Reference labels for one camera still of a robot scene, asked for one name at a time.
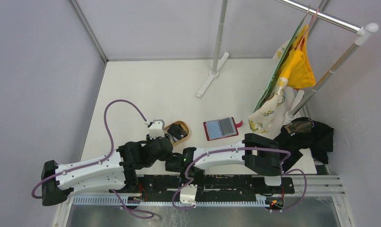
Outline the red card holder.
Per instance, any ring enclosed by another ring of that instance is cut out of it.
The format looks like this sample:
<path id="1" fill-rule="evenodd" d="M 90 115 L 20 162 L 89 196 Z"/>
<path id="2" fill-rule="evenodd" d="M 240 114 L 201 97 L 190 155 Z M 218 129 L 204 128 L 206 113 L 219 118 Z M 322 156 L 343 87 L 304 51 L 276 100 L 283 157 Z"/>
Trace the red card holder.
<path id="1" fill-rule="evenodd" d="M 241 126 L 243 121 L 237 123 L 233 117 L 203 122 L 207 141 L 237 136 Z"/>

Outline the black VIP card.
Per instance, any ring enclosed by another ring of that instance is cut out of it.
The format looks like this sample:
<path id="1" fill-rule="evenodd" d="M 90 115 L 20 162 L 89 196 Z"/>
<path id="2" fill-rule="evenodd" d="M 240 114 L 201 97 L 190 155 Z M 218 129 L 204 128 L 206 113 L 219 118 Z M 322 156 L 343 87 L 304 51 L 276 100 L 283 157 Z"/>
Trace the black VIP card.
<path id="1" fill-rule="evenodd" d="M 222 136 L 235 134 L 235 127 L 232 118 L 224 118 L 218 121 Z"/>

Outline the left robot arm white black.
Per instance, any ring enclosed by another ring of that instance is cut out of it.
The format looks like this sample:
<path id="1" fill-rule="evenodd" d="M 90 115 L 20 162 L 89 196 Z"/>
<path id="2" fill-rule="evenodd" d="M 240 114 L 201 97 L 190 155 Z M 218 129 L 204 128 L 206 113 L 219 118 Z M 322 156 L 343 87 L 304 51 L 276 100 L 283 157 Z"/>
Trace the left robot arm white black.
<path id="1" fill-rule="evenodd" d="M 160 136 L 127 142 L 113 150 L 111 155 L 71 164 L 45 162 L 41 174 L 43 206 L 53 206 L 74 195 L 107 190 L 134 192 L 139 186 L 136 171 L 151 167 L 157 160 L 169 161 L 177 157 L 173 147 L 187 138 L 188 126 L 181 121 L 162 127 L 153 122 L 149 130 L 161 129 Z"/>

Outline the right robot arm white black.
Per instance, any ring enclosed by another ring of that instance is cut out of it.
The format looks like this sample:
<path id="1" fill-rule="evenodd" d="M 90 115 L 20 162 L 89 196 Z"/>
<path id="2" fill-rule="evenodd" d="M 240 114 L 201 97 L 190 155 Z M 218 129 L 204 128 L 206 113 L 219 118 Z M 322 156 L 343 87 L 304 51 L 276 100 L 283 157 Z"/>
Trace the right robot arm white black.
<path id="1" fill-rule="evenodd" d="M 165 162 L 168 172 L 184 172 L 187 168 L 202 171 L 216 166 L 243 165 L 264 177 L 263 187 L 269 193 L 275 193 L 282 187 L 283 158 L 289 152 L 279 149 L 275 140 L 254 133 L 244 135 L 242 141 L 216 148 L 189 147 L 180 153 L 174 153 Z"/>

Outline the wooden tray with cards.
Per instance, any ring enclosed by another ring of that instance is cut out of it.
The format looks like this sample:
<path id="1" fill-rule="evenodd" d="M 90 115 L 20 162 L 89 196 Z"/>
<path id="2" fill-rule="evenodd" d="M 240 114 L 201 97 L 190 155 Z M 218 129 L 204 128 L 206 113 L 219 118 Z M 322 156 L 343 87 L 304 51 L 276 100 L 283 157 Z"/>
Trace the wooden tray with cards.
<path id="1" fill-rule="evenodd" d="M 190 129 L 183 121 L 175 121 L 165 126 L 164 132 L 174 147 L 184 142 L 190 135 Z"/>

